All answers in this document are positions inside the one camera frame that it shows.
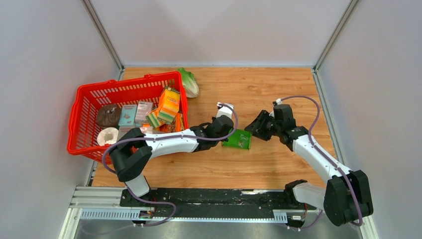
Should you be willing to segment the green paper box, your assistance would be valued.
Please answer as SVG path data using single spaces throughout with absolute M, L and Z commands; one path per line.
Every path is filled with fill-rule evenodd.
M 240 139 L 247 139 L 249 141 L 249 146 L 247 148 L 239 148 L 237 144 L 238 144 L 238 141 Z M 232 134 L 228 138 L 228 141 L 222 142 L 222 146 L 223 147 L 249 150 L 250 147 L 251 147 L 251 139 L 252 139 L 252 135 L 251 135 L 250 132 L 247 132 L 247 131 L 244 131 L 244 130 L 241 130 L 241 129 L 236 129 L 234 134 Z

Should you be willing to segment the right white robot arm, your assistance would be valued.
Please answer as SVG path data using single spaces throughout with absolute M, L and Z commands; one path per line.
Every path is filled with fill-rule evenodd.
M 374 212 L 369 180 L 362 170 L 353 171 L 324 150 L 303 126 L 297 126 L 288 104 L 273 107 L 271 113 L 262 110 L 246 131 L 269 141 L 277 136 L 290 151 L 304 159 L 326 183 L 318 187 L 306 180 L 296 180 L 285 186 L 284 202 L 289 208 L 308 204 L 323 210 L 335 226 L 361 222 Z

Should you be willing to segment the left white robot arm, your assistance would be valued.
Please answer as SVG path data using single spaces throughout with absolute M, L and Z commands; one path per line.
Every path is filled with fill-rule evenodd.
M 152 193 L 142 171 L 151 159 L 173 153 L 209 150 L 225 141 L 233 128 L 234 123 L 228 116 L 219 116 L 212 122 L 174 133 L 149 134 L 133 128 L 110 146 L 105 155 L 110 157 L 118 180 L 132 191 L 134 202 L 145 207 L 150 204 Z

